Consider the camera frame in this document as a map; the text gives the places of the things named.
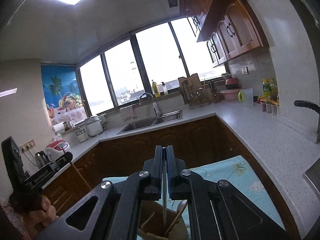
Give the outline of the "person's left hand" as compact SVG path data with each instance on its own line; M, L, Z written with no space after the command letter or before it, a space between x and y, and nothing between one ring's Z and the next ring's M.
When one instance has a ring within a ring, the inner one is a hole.
M36 211L30 211L22 216L23 225L28 232L30 239L34 239L43 228L47 227L53 221L58 219L56 208L50 200L42 195L41 208Z

